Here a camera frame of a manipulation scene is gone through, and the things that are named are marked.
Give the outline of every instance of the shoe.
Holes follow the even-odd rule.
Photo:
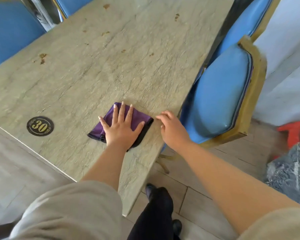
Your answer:
[[[152,193],[152,190],[155,190],[157,187],[153,184],[150,184],[150,183],[147,183],[146,186],[145,186],[145,194],[147,195],[148,197],[148,200],[150,200],[150,196],[151,196],[151,193]]]
[[[172,228],[173,233],[179,237],[182,230],[182,223],[180,222],[180,220],[174,219],[172,221]]]

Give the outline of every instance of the purple cleaning rag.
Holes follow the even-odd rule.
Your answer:
[[[117,103],[115,102],[114,104],[116,104],[118,106],[118,111],[121,108],[121,103]],[[126,109],[124,112],[124,118],[126,118],[127,113],[129,111],[129,106],[126,105]],[[105,120],[105,122],[111,126],[112,125],[112,115],[113,115],[113,106],[111,107],[111,109],[108,111],[108,113],[103,117],[103,119]],[[150,128],[152,122],[153,122],[153,118],[150,117],[149,115],[146,115],[138,110],[136,110],[135,108],[133,109],[133,113],[132,113],[132,121],[131,121],[131,129],[132,131],[134,131],[138,124],[140,122],[144,121],[145,124],[143,126],[143,129],[141,131],[141,133],[139,134],[138,138],[136,139],[136,141],[133,143],[133,145],[131,146],[131,148],[134,148],[136,146],[138,146],[142,139],[144,138],[145,134],[147,133],[148,129]],[[104,129],[102,128],[101,123],[99,122],[96,127],[88,134],[88,137],[95,139],[97,141],[101,141],[106,143],[106,133],[104,131]]]

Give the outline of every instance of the sleeve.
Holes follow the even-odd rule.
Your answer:
[[[252,224],[238,240],[300,240],[300,208],[273,211]]]
[[[10,239],[119,239],[122,202],[109,185],[81,181],[49,191],[24,212]]]

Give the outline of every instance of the blue chair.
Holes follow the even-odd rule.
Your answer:
[[[266,58],[248,36],[222,53],[192,87],[182,107],[180,121],[191,140],[210,148],[246,136],[266,70]]]
[[[280,0],[254,0],[239,16],[213,53],[209,65],[242,36],[247,35],[252,42],[264,32]]]
[[[0,0],[0,64],[45,33],[20,0]]]
[[[92,0],[52,0],[58,10],[60,11],[63,19],[69,18],[76,11],[83,6],[90,3]]]

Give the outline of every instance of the red stool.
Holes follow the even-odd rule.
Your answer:
[[[288,123],[277,128],[277,131],[288,131],[288,148],[300,142],[300,121]]]

